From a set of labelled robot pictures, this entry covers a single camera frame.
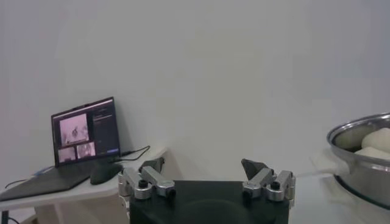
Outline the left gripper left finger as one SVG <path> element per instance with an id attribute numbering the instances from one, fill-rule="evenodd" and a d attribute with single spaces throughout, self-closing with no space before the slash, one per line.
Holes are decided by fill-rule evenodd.
<path id="1" fill-rule="evenodd" d="M 122 198 L 148 200 L 153 193 L 171 199 L 176 196 L 176 184 L 161 174 L 165 159 L 160 157 L 145 161 L 136 170 L 123 168 L 118 174 L 118 192 Z"/>

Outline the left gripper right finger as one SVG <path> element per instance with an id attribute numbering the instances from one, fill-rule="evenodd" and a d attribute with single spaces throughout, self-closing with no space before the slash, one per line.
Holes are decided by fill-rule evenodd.
<path id="1" fill-rule="evenodd" d="M 243 197 L 246 201 L 266 197 L 269 201 L 294 201 L 295 176 L 291 171 L 276 173 L 265 163 L 242 159 L 241 165 L 247 176 L 243 182 Z"/>

